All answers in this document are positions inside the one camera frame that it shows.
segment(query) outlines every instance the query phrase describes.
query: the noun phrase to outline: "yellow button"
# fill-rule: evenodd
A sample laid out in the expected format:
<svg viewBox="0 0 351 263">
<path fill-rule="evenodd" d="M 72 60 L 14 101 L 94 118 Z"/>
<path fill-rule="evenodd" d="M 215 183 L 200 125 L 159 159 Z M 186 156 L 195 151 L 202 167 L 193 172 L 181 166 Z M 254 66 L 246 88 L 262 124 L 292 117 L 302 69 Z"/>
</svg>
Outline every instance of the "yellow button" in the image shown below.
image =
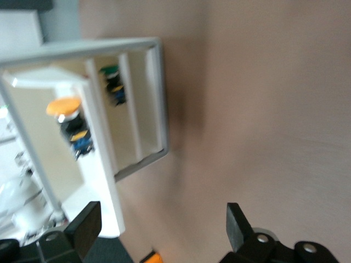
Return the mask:
<svg viewBox="0 0 351 263">
<path fill-rule="evenodd" d="M 122 88 L 123 88 L 123 85 L 120 85 L 120 86 L 118 86 L 116 88 L 113 88 L 112 92 L 117 92 L 117 91 L 121 90 Z"/>
<path fill-rule="evenodd" d="M 77 141 L 81 138 L 83 138 L 84 136 L 86 136 L 88 133 L 87 130 L 81 131 L 80 133 L 77 133 L 76 135 L 73 135 L 71 138 L 71 141 Z"/>
<path fill-rule="evenodd" d="M 77 97 L 64 97 L 53 100 L 46 108 L 46 113 L 52 116 L 71 115 L 78 110 L 81 99 Z"/>
</svg>

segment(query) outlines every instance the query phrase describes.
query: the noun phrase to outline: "screw head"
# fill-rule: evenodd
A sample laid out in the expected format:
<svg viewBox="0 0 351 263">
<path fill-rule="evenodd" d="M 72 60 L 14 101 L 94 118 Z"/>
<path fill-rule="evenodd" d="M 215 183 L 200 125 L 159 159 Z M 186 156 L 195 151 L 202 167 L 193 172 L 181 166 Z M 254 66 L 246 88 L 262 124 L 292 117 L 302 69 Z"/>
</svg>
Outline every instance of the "screw head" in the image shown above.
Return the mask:
<svg viewBox="0 0 351 263">
<path fill-rule="evenodd" d="M 46 237 L 46 241 L 51 241 L 51 240 L 54 240 L 55 238 L 57 238 L 58 234 L 57 233 L 53 233 L 53 234 L 50 234 L 49 236 Z"/>
<path fill-rule="evenodd" d="M 260 241 L 261 243 L 267 243 L 268 242 L 268 237 L 265 235 L 258 235 L 257 240 Z"/>
<path fill-rule="evenodd" d="M 316 247 L 312 244 L 309 244 L 309 243 L 303 244 L 303 249 L 305 251 L 307 251 L 308 253 L 316 253 L 317 252 Z"/>
</svg>

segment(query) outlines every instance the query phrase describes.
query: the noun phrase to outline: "metal bolt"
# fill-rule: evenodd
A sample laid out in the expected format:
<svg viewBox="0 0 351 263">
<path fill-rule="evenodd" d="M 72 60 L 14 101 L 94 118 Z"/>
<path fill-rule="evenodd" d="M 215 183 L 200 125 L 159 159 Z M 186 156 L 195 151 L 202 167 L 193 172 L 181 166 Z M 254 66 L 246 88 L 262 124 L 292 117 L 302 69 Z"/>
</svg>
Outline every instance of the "metal bolt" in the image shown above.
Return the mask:
<svg viewBox="0 0 351 263">
<path fill-rule="evenodd" d="M 268 242 L 268 237 L 265 235 L 258 235 L 257 236 L 258 241 L 262 242 L 262 243 L 267 243 Z"/>
<path fill-rule="evenodd" d="M 304 248 L 304 250 L 306 250 L 309 253 L 316 253 L 317 252 L 316 247 L 312 244 L 309 244 L 309 243 L 303 244 L 303 248 Z"/>
<path fill-rule="evenodd" d="M 9 245 L 10 245 L 10 243 L 9 243 L 9 242 L 6 242 L 6 243 L 2 243 L 2 244 L 0 244 L 0 250 L 1 250 L 1 249 L 5 249 L 5 248 L 7 248 Z"/>
<path fill-rule="evenodd" d="M 51 240 L 54 240 L 55 238 L 57 238 L 58 234 L 57 233 L 53 233 L 49 236 L 46 237 L 46 241 L 51 241 Z"/>
</svg>

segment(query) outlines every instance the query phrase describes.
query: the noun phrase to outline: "black clamp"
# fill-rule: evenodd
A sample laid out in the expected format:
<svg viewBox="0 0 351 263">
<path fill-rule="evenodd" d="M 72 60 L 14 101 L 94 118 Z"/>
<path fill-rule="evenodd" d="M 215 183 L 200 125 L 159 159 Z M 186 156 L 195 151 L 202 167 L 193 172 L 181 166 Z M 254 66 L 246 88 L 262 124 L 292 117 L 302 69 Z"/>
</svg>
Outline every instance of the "black clamp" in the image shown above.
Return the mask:
<svg viewBox="0 0 351 263">
<path fill-rule="evenodd" d="M 90 202 L 63 231 L 47 232 L 19 246 L 16 239 L 0 240 L 3 263 L 81 263 L 101 231 L 100 202 Z"/>
<path fill-rule="evenodd" d="M 300 241 L 290 249 L 267 233 L 255 233 L 237 203 L 227 206 L 227 234 L 233 252 L 220 263 L 338 263 L 321 244 Z"/>
</svg>

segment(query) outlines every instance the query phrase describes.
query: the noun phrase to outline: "orange button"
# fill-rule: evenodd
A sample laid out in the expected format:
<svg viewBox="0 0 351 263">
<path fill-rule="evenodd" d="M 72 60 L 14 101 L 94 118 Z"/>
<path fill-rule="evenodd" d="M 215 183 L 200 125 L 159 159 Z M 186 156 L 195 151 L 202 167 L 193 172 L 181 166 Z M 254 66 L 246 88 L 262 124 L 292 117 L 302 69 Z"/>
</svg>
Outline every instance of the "orange button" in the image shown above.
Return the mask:
<svg viewBox="0 0 351 263">
<path fill-rule="evenodd" d="M 64 97 L 53 100 L 46 108 L 46 113 L 52 116 L 71 115 L 78 110 L 81 99 L 77 97 Z"/>
<path fill-rule="evenodd" d="M 140 263 L 163 263 L 162 257 L 158 252 L 152 251 L 145 259 Z"/>
</svg>

